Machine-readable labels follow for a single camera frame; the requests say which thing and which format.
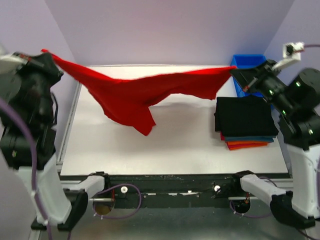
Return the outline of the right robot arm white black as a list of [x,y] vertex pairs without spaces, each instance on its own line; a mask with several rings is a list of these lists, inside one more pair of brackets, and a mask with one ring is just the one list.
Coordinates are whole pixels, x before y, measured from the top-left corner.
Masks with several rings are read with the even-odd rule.
[[250,193],[270,207],[274,218],[304,230],[320,219],[320,72],[304,68],[289,84],[279,78],[280,64],[267,60],[254,68],[233,69],[242,89],[259,92],[279,112],[278,125],[290,155],[293,189],[287,191],[265,182],[251,171],[234,174],[230,191]]

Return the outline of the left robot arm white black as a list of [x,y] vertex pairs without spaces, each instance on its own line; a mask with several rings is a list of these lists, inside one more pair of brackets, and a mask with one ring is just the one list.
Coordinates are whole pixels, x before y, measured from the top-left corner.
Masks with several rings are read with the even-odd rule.
[[31,228],[70,232],[94,195],[107,197],[108,175],[95,172],[80,183],[64,187],[55,149],[58,103],[51,88],[63,72],[49,53],[0,57],[0,121],[4,131],[0,150],[22,180],[36,209]]

